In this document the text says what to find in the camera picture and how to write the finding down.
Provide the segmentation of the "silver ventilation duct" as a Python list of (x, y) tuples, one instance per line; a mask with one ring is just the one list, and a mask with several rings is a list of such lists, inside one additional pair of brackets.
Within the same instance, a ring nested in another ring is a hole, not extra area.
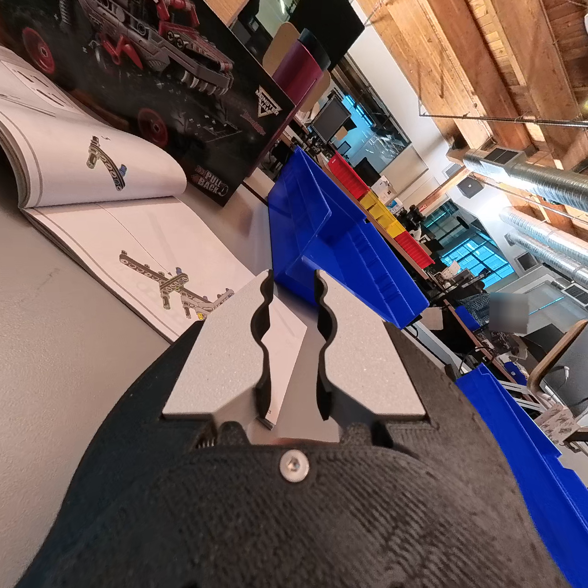
[(499, 217), (518, 232), (540, 241), (554, 251), (587, 265), (587, 242), (575, 237), (552, 224), (520, 212), (514, 207), (506, 207), (499, 212)]
[(491, 162), (468, 151), (463, 164), (470, 171), (515, 187), (543, 199), (587, 212), (587, 176), (559, 168), (528, 164), (512, 159), (507, 164)]
[(560, 243), (551, 238), (536, 238), (519, 231), (510, 231), (506, 240), (518, 245), (544, 265), (587, 289), (587, 246), (569, 240)]

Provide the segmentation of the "yellow plastic bin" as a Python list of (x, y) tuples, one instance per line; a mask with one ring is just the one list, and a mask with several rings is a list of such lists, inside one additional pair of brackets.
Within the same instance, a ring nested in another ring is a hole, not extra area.
[(396, 217), (381, 202), (379, 197), (371, 190), (367, 191), (360, 199), (359, 203), (374, 218), (382, 229), (396, 239), (402, 233), (406, 233), (405, 227), (396, 219)]

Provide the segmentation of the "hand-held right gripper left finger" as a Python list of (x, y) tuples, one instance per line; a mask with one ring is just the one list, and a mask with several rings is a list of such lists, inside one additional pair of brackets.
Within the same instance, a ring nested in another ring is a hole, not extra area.
[(210, 419), (216, 428), (238, 422), (244, 429), (265, 419), (272, 384), (263, 337), (270, 328), (273, 289), (273, 270), (264, 270), (208, 316), (163, 416)]

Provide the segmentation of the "computer monitor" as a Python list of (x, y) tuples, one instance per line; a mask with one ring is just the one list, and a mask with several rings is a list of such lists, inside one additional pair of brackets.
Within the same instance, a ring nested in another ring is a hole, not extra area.
[(313, 134), (324, 143), (328, 143), (350, 118), (349, 110), (338, 97), (334, 96), (319, 110), (310, 128)]

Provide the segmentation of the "plywood chair back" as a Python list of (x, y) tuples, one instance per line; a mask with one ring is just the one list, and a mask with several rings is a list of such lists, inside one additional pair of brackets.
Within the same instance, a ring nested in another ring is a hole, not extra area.
[(587, 320), (575, 323), (527, 379), (529, 394), (544, 408), (577, 408), (587, 402)]

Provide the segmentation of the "beige chair back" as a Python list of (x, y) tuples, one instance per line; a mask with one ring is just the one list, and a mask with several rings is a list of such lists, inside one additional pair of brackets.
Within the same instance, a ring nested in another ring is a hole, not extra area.
[(262, 58), (262, 66), (271, 77), (299, 35), (299, 31), (291, 22), (285, 22), (279, 27)]

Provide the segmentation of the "metal ceiling rod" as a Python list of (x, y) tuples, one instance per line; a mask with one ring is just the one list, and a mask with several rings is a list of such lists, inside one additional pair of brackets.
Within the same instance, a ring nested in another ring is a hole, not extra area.
[(496, 116), (472, 116), (472, 115), (443, 115), (443, 114), (428, 114), (426, 112), (419, 112), (421, 118), (433, 119), (447, 119), (453, 121), (476, 121), (476, 122), (496, 122), (496, 123), (517, 123), (517, 124), (533, 124), (537, 126), (555, 126), (560, 128), (575, 128), (587, 129), (587, 120), (561, 120), (561, 119), (541, 119), (530, 116), (511, 117), (496, 117)]

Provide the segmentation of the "large window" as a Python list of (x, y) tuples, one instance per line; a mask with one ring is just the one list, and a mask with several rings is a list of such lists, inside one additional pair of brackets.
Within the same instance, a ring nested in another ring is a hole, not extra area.
[(430, 249), (437, 271), (457, 262), (462, 270), (482, 276), (486, 287), (516, 275), (479, 220), (452, 201), (425, 217), (421, 227), (422, 236), (427, 238), (424, 244)]

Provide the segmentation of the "blue plastic bin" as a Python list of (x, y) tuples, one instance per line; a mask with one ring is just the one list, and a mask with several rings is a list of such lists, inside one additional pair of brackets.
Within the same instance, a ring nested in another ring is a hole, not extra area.
[(587, 587), (587, 488), (561, 451), (484, 367), (456, 385), (503, 451), (533, 523), (572, 587)]
[(300, 148), (268, 195), (275, 282), (316, 306), (326, 271), (384, 320), (403, 329), (429, 302), (366, 215)]

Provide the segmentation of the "maroon chair back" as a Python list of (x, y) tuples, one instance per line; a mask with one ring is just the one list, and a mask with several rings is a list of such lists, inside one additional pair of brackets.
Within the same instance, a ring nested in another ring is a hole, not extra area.
[(323, 70), (311, 52), (300, 40), (296, 40), (272, 78), (293, 105), (300, 107), (313, 85), (322, 77), (322, 73)]

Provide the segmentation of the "black toy set box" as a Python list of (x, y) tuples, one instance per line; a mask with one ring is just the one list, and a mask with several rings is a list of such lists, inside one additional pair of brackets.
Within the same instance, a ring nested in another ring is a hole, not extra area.
[(220, 205), (295, 107), (206, 1), (1, 1), (1, 35)]

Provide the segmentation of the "white instruction booklet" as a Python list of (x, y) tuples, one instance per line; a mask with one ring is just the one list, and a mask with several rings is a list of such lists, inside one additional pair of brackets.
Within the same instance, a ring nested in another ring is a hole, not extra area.
[(99, 122), (1, 47), (1, 149), (18, 207), (168, 341), (253, 279), (181, 202), (179, 164)]

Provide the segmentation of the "red plastic bin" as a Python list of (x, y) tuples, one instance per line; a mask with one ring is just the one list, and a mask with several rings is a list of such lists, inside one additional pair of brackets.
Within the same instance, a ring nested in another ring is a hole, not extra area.
[(334, 153), (327, 166), (334, 177), (356, 200), (360, 201), (369, 192), (370, 187), (365, 184), (339, 152)]
[(422, 245), (408, 232), (399, 233), (394, 240), (407, 253), (407, 255), (416, 263), (416, 265), (425, 269), (435, 264), (434, 260), (423, 249)]

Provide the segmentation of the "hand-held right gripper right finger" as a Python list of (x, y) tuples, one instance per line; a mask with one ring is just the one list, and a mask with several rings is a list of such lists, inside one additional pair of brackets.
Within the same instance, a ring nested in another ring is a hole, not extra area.
[(319, 351), (316, 402), (340, 433), (367, 426), (378, 436), (388, 423), (426, 419), (426, 409), (391, 334), (402, 333), (325, 270), (315, 270)]

